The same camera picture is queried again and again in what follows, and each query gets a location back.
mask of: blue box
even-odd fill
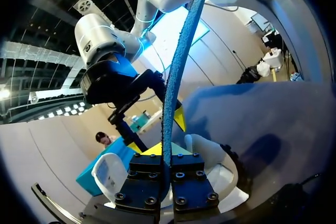
[[[94,180],[94,177],[91,175],[91,172],[96,162],[98,161],[98,159],[106,153],[117,154],[122,160],[122,163],[124,164],[126,170],[128,170],[130,161],[134,153],[136,153],[136,151],[125,146],[123,142],[123,138],[119,137],[112,144],[110,144],[104,151],[102,151],[96,157],[96,159],[91,162],[91,164],[89,164],[89,166],[76,178],[76,182],[92,196],[97,196],[97,195],[102,194],[101,190],[99,189],[99,187],[97,186]]]

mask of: trash bag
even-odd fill
[[[258,74],[261,75],[262,77],[267,77],[271,74],[270,65],[264,61],[260,62],[257,65],[257,71],[258,71]]]
[[[255,81],[258,81],[260,77],[261,76],[258,74],[257,67],[251,66],[245,69],[240,80],[237,81],[237,84],[254,83]]]

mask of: person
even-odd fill
[[[109,146],[115,141],[116,137],[115,136],[107,136],[104,132],[98,132],[96,134],[96,140],[98,143],[101,143],[105,146]]]

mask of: yellow object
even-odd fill
[[[277,76],[275,74],[274,68],[272,68],[273,82],[277,82]]]
[[[139,149],[139,147],[134,142],[129,144],[127,147],[131,148],[132,150],[134,150],[138,153],[142,153],[142,151]]]
[[[178,126],[181,128],[181,130],[185,132],[186,124],[185,124],[185,119],[184,119],[183,106],[175,110],[174,120],[178,124]]]
[[[191,154],[189,151],[185,150],[184,148],[179,147],[177,144],[172,143],[172,154],[177,155],[178,153],[181,153],[183,155]],[[151,155],[151,154],[160,156],[162,154],[162,143],[158,143],[157,145],[153,146],[149,150],[142,153],[142,155]]]

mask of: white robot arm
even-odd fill
[[[110,26],[97,14],[82,17],[75,27],[75,38],[80,55],[87,68],[101,60],[112,59],[113,54],[135,61],[146,47],[155,41],[149,32],[160,10],[169,13],[192,0],[138,0],[136,19],[131,32]]]

